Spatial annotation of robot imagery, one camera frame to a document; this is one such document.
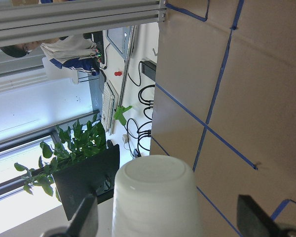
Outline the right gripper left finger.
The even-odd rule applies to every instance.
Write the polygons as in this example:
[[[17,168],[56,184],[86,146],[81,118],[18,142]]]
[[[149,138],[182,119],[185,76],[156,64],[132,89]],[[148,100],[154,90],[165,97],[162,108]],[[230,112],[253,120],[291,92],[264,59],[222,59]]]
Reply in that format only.
[[[70,224],[42,233],[41,237],[95,237],[98,232],[97,196],[87,195],[73,215]]]

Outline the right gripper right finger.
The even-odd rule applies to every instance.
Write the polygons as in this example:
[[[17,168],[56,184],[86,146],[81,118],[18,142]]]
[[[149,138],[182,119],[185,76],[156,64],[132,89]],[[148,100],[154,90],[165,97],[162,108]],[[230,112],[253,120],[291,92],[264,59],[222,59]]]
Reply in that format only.
[[[243,237],[296,237],[296,228],[279,226],[250,195],[239,195],[237,227]]]

